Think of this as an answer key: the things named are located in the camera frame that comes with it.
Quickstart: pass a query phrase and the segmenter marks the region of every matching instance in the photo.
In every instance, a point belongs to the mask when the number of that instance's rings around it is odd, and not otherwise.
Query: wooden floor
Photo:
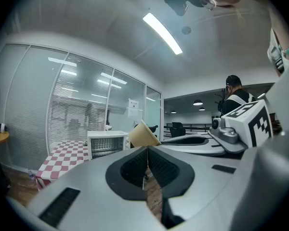
[[[3,171],[11,180],[11,188],[7,195],[26,206],[38,193],[35,180],[32,180],[27,173],[8,167],[3,167]],[[144,191],[147,193],[147,205],[153,215],[160,220],[162,211],[161,188],[149,168],[147,169],[146,174],[148,180],[144,181]]]

